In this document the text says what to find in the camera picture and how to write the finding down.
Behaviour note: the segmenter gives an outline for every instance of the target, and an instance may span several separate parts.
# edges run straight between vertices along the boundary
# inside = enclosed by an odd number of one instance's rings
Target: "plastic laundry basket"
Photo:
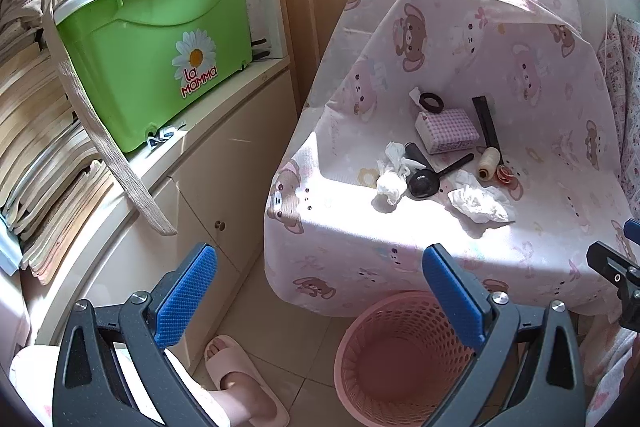
[[[252,58],[246,0],[66,0],[54,20],[123,152]]]
[[[472,354],[433,294],[400,293],[374,304],[346,331],[335,357],[335,388],[364,425],[420,426]]]

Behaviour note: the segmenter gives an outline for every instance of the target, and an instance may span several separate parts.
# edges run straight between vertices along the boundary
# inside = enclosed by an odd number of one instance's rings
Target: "slide sandal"
[[[276,404],[276,416],[271,419],[251,418],[249,423],[254,427],[286,427],[289,424],[289,413],[286,407],[278,399],[275,393],[269,388],[264,381],[264,378],[258,373],[254,363],[244,349],[228,335],[219,335],[213,340],[222,341],[225,349],[221,349],[213,357],[205,362],[207,373],[211,377],[211,380],[220,389],[220,381],[225,375],[237,371],[238,373],[244,373],[254,378],[262,387],[263,391],[274,401]],[[209,351],[209,346],[212,345],[213,340],[205,347],[205,357]]]

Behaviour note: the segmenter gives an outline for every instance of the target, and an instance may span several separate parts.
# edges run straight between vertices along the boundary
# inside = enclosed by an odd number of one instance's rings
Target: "pink basket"
[[[374,304],[344,334],[334,382],[342,405],[368,427],[420,426],[472,356],[430,292]]]

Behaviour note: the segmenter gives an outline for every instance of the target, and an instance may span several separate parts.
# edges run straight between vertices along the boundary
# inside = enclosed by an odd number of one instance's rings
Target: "tissue pack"
[[[421,111],[415,128],[429,154],[469,149],[480,137],[464,109]]]

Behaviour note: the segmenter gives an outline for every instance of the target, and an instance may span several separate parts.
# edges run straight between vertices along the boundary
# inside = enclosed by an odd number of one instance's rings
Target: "cream thread spool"
[[[493,178],[499,161],[500,151],[495,147],[487,147],[478,161],[478,170],[476,171],[478,179],[486,182]]]

